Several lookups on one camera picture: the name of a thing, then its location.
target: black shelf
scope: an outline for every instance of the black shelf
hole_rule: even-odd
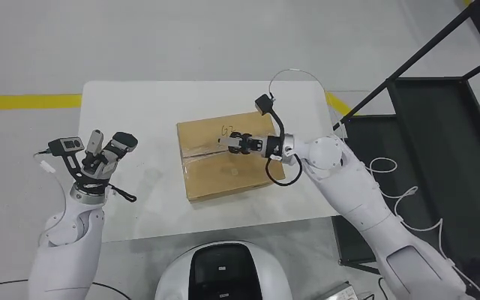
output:
[[[472,20],[480,31],[480,0],[456,16],[334,129],[345,124],[350,148],[366,164],[376,157],[398,162],[395,172],[374,174],[380,187],[397,196],[417,185],[417,193],[400,204],[400,215],[417,228],[430,227],[443,218],[443,250],[479,284],[480,108],[468,80],[480,73],[480,66],[463,76],[400,77],[466,20]],[[396,115],[354,116],[385,89]],[[389,168],[380,162],[374,167]],[[390,207],[395,204],[391,199],[385,201]],[[373,255],[353,227],[342,217],[334,217],[334,229],[340,264],[377,273],[359,265],[372,261]],[[437,231],[420,233],[414,232],[438,248]]]
[[[464,269],[480,258],[479,103],[461,77],[398,78],[387,89],[447,254]]]

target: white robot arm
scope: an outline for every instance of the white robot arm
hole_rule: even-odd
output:
[[[117,163],[137,146],[137,139],[116,133],[102,149],[103,134],[94,130],[88,142],[82,167],[75,154],[83,150],[79,137],[57,139],[40,153],[62,156],[75,178],[65,199],[65,210],[46,223],[31,274],[28,298],[31,300],[83,300],[95,277],[104,227],[105,189],[111,186],[125,199],[136,197],[109,183]]]
[[[399,299],[472,299],[465,294],[466,286],[452,268],[452,261],[410,233],[401,219],[392,214],[374,177],[340,138],[332,134],[309,143],[299,141],[284,133],[272,106],[273,101],[266,94],[256,100],[257,109],[263,115],[270,113],[278,123],[280,136],[232,133],[219,143],[229,146],[232,153],[259,152],[268,161],[301,161],[303,172],[330,205],[370,245],[379,272]],[[272,178],[268,164],[265,169]]]
[[[229,146],[232,153],[260,153],[268,159],[265,170],[272,180],[268,169],[272,159],[292,164],[295,158],[331,206],[363,235],[397,298],[472,299],[465,294],[466,286],[452,262],[412,235],[392,214],[373,176],[342,140],[331,135],[302,142],[284,133],[272,109],[273,101],[266,94],[257,99],[256,106],[262,114],[272,115],[279,124],[280,136],[254,137],[235,132],[220,138],[220,144]],[[94,131],[82,168],[74,156],[83,150],[80,138],[57,139],[43,152],[62,156],[76,183],[64,214],[47,222],[29,278],[30,300],[83,300],[89,291],[100,255],[105,188],[112,186],[109,180],[117,162],[137,145],[133,136],[117,133],[101,149],[102,139],[100,131]],[[290,185],[301,174],[290,183],[275,183]],[[116,187],[112,189],[127,200],[136,199]]]

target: white cable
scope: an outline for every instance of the white cable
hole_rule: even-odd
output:
[[[283,72],[289,72],[289,71],[291,71],[291,72],[300,72],[300,73],[305,73],[305,74],[310,75],[311,77],[313,77],[313,78],[320,84],[320,86],[322,87],[322,90],[323,90],[324,94],[327,92],[327,91],[325,90],[325,88],[323,87],[323,84],[320,82],[320,80],[319,80],[318,78],[316,78],[315,75],[313,75],[312,73],[307,72],[306,70],[289,68],[289,69],[283,69],[283,70],[277,72],[277,73],[271,78],[270,83],[268,84],[268,93],[269,93],[270,95],[272,95],[271,87],[272,87],[272,83],[274,82],[275,78],[276,78],[278,75],[282,74]],[[328,104],[330,105],[330,107],[333,109],[333,113],[334,113],[335,119],[336,119],[335,121],[337,121],[337,123],[340,125],[340,131],[341,131],[341,133],[342,133],[341,139],[343,140],[343,142],[345,142],[345,137],[346,137],[347,135],[345,134],[344,128],[342,127],[342,124],[341,124],[341,122],[340,122],[340,118],[338,118],[337,111],[335,110],[335,108],[333,108],[332,100],[330,99],[330,97],[328,97],[327,95],[325,95],[325,98],[326,98],[326,100],[328,101]]]
[[[380,160],[384,160],[384,161],[390,161],[394,164],[394,167],[392,169],[387,169],[387,170],[378,170],[378,169],[374,169],[372,166],[374,164],[375,161],[380,161]],[[371,162],[370,162],[370,165],[368,167],[365,167],[365,169],[367,169],[368,171],[370,171],[370,174],[373,176],[374,173],[391,173],[391,172],[394,172],[396,169],[398,168],[398,164],[395,160],[392,160],[391,158],[387,158],[387,157],[377,157],[377,158],[374,158]],[[382,190],[380,190],[380,193],[382,193],[383,196],[387,197],[387,198],[390,198],[390,199],[397,199],[397,201],[395,202],[395,206],[394,206],[394,214],[395,216],[397,217],[400,217],[401,219],[401,223],[408,229],[410,230],[413,230],[413,231],[418,231],[418,232],[427,232],[427,231],[430,231],[430,230],[434,230],[435,228],[439,227],[438,229],[438,248],[439,248],[439,252],[440,254],[442,255],[442,257],[445,259],[445,260],[449,260],[452,264],[452,268],[460,275],[462,276],[466,281],[468,281],[472,286],[474,286],[479,292],[480,292],[480,287],[475,283],[473,282],[473,280],[471,280],[470,278],[468,278],[464,273],[462,273],[462,271],[460,271],[457,266],[453,263],[453,261],[451,259],[449,259],[446,255],[445,255],[445,252],[443,251],[443,248],[442,248],[442,231],[443,231],[443,218],[440,218],[440,220],[438,222],[436,222],[435,225],[431,226],[431,227],[428,227],[428,228],[424,228],[424,229],[419,229],[419,228],[415,228],[415,227],[411,227],[409,224],[405,223],[404,219],[398,214],[398,211],[397,211],[397,207],[398,207],[398,204],[400,204],[400,201],[407,197],[407,196],[411,196],[413,195],[417,190],[419,189],[419,187],[417,186],[413,186],[411,188],[409,188],[408,190],[406,190],[405,193],[403,193],[402,195],[400,196],[389,196],[389,195],[386,195],[385,193],[382,192]]]
[[[40,235],[38,236],[38,240],[37,240],[37,244],[38,244],[38,247],[40,247],[40,244],[41,244],[41,239],[42,239],[42,236],[49,230],[51,230],[53,227],[57,226],[62,220],[63,220],[63,217],[65,216],[65,212],[67,211],[67,197],[65,196],[65,190],[63,189],[62,187],[62,184],[60,183],[59,179],[57,178],[57,176],[55,176],[55,169],[53,169],[47,162],[45,162],[45,160],[42,160],[41,162],[37,160],[37,155],[39,155],[40,152],[37,152],[35,154],[33,154],[33,159],[40,164],[40,166],[42,167],[43,170],[45,170],[47,173],[51,174],[52,177],[55,179],[56,183],[58,184],[58,186],[60,187],[60,190],[61,190],[61,194],[63,196],[63,203],[64,203],[64,208],[63,208],[63,213],[61,214],[61,217],[58,219],[58,221],[53,224],[52,226],[50,226],[49,228],[45,229],[44,231],[42,231],[40,233]]]

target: black cable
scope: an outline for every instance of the black cable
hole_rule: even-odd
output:
[[[383,277],[378,278],[378,286],[382,290],[383,296],[385,297],[385,300],[389,300],[389,297],[387,297],[387,294],[385,290],[382,288],[382,284],[380,284],[380,281],[385,280]]]
[[[273,109],[271,109],[268,113],[270,113],[271,117],[277,122],[278,127],[280,128],[280,151],[283,152],[283,150],[284,150],[284,140],[285,140],[284,123],[280,120],[280,117],[278,117],[277,113]],[[270,174],[270,170],[269,170],[269,165],[270,165],[270,162],[272,161],[272,159],[270,157],[267,159],[267,163],[265,164],[265,172],[267,173],[268,178],[273,183],[275,183],[276,185],[280,185],[281,187],[288,187],[289,185],[293,185],[294,183],[296,183],[300,179],[300,176],[302,175],[302,172],[303,172],[302,161],[300,160],[300,157],[297,154],[294,154],[294,155],[295,155],[295,158],[298,162],[299,170],[298,170],[297,176],[292,181],[287,182],[287,183],[279,182],[272,177],[272,175]]]
[[[363,298],[362,300],[367,300],[367,299],[370,299],[370,298],[372,298],[372,300],[375,300],[375,294],[371,294],[367,298]]]
[[[2,285],[2,284],[15,284],[17,282],[26,282],[26,281],[29,281],[29,280],[28,279],[20,279],[20,280],[4,281],[4,282],[0,282],[0,285]]]
[[[17,282],[26,282],[26,281],[29,281],[29,280],[28,279],[20,279],[20,280],[4,281],[4,282],[0,282],[0,285],[2,285],[2,284],[15,284]],[[111,289],[112,291],[115,291],[118,294],[124,296],[127,300],[132,300],[130,297],[128,297],[122,291],[119,291],[115,287],[107,286],[106,284],[102,284],[102,283],[98,283],[98,282],[94,282],[92,284],[95,285],[95,286],[99,286],[99,287],[106,287],[107,289]]]
[[[277,122],[278,127],[280,128],[280,149],[284,148],[284,140],[285,140],[285,127],[284,123],[280,120],[277,113],[272,109],[270,112],[271,117]]]
[[[130,297],[128,297],[128,296],[125,295],[122,291],[116,289],[115,287],[107,286],[106,284],[102,284],[102,283],[98,283],[98,282],[94,282],[94,283],[92,283],[92,284],[94,284],[94,285],[96,285],[96,286],[99,286],[99,287],[106,287],[107,289],[111,289],[112,291],[115,291],[115,292],[117,292],[118,294],[124,296],[124,297],[125,297],[126,299],[128,299],[128,300],[132,300]]]
[[[297,159],[297,162],[298,162],[298,166],[300,167],[298,169],[298,174],[297,176],[295,177],[295,179],[293,179],[292,181],[290,182],[287,182],[287,183],[283,183],[283,182],[279,182],[279,181],[276,181],[272,175],[270,174],[270,171],[269,171],[269,164],[270,162],[272,161],[272,159],[269,157],[268,160],[267,160],[267,164],[265,165],[265,171],[267,173],[267,176],[270,178],[270,180],[273,181],[273,183],[275,183],[276,185],[280,185],[281,187],[288,187],[289,185],[293,185],[294,183],[297,182],[297,180],[299,180],[300,176],[302,175],[302,172],[303,172],[303,166],[302,166],[302,161],[300,160],[300,157],[297,155],[297,154],[294,154],[295,158]]]

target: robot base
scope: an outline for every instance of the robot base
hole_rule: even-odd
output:
[[[177,258],[163,273],[155,300],[292,300],[278,260],[246,241],[204,244]]]

